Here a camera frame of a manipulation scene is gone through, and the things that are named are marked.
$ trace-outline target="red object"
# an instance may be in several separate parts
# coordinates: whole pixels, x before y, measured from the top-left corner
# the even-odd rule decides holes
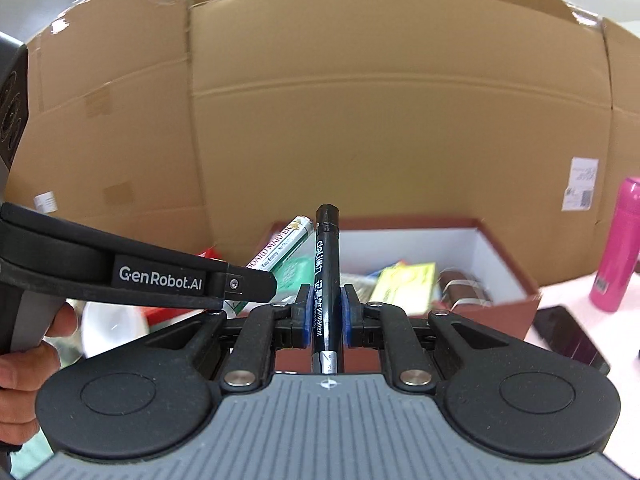
[[[203,258],[208,258],[209,260],[221,260],[222,257],[216,251],[215,247],[210,247],[202,254],[200,254]],[[167,321],[169,319],[173,319],[174,317],[181,316],[182,314],[186,314],[189,311],[187,308],[164,308],[161,306],[143,306],[142,314],[146,317],[146,322],[149,326],[156,325],[158,323],[162,323],[163,321]]]

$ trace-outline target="black marker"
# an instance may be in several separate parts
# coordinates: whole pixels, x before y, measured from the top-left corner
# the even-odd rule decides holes
[[[338,208],[325,204],[316,213],[316,267],[314,269],[314,317],[312,372],[344,371],[342,355],[342,304]]]

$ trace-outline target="snack package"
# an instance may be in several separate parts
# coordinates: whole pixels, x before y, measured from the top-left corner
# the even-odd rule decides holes
[[[290,303],[296,299],[300,285],[314,282],[314,259],[312,256],[291,256],[273,273],[278,290],[272,301]]]
[[[380,274],[382,274],[382,271],[385,269],[389,269],[390,267],[395,267],[396,265],[407,265],[407,262],[404,260],[398,260],[396,263],[391,264],[389,266],[383,267],[380,270],[377,270],[376,272],[372,272],[371,274],[368,274],[367,277],[368,278],[375,278],[378,279],[380,277]]]
[[[382,301],[401,307],[408,316],[422,316],[430,308],[436,264],[387,267],[369,301]]]
[[[438,277],[438,286],[442,291],[442,302],[449,310],[459,305],[471,304],[492,306],[489,293],[478,279],[459,269],[445,269]]]

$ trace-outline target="packing tape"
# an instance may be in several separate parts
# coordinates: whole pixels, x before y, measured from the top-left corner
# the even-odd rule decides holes
[[[133,203],[134,194],[131,181],[127,180],[122,184],[105,187],[102,190],[102,196],[107,205],[127,205]]]
[[[113,111],[111,103],[111,89],[103,85],[97,90],[84,96],[84,110],[88,119],[101,115],[110,115]]]

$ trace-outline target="black phone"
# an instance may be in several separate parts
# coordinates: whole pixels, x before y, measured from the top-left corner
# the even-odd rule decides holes
[[[563,305],[541,308],[533,327],[552,352],[587,364],[607,375],[611,368],[589,336]]]

